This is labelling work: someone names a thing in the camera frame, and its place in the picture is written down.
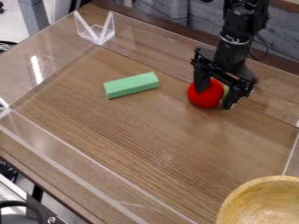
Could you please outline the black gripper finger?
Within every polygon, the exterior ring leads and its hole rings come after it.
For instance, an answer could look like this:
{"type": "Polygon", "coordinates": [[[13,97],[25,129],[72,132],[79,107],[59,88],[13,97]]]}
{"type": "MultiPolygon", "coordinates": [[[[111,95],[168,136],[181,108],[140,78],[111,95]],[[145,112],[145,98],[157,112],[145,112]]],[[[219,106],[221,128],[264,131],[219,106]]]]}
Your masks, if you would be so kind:
{"type": "Polygon", "coordinates": [[[209,73],[201,68],[193,70],[193,85],[197,93],[201,93],[211,84],[209,73]]]}
{"type": "Polygon", "coordinates": [[[224,87],[224,94],[220,100],[220,108],[231,109],[233,104],[242,97],[246,96],[246,89],[242,85],[233,85],[232,87],[224,87]]]}

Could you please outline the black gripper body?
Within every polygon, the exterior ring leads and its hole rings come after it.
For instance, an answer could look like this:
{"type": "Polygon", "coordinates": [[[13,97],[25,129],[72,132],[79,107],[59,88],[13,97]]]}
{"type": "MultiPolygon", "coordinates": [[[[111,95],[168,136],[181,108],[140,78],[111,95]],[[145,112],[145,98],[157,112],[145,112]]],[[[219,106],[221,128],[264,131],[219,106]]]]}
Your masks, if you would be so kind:
{"type": "Polygon", "coordinates": [[[191,65],[193,70],[201,68],[209,73],[209,79],[215,79],[225,84],[228,87],[242,85],[246,89],[246,96],[250,97],[254,87],[258,84],[258,77],[248,70],[244,63],[239,63],[232,68],[227,69],[219,66],[205,55],[201,49],[193,49],[193,57],[191,58],[191,65]]]}

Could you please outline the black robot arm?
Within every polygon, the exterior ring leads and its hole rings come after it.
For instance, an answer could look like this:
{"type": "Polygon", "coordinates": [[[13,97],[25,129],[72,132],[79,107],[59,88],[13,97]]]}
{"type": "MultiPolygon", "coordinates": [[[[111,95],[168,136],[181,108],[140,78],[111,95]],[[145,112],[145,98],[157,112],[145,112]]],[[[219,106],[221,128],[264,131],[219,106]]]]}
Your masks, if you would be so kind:
{"type": "Polygon", "coordinates": [[[246,60],[258,33],[267,27],[270,0],[224,0],[224,24],[213,58],[193,50],[189,102],[200,108],[231,109],[242,97],[250,97],[258,77],[246,60]]]}

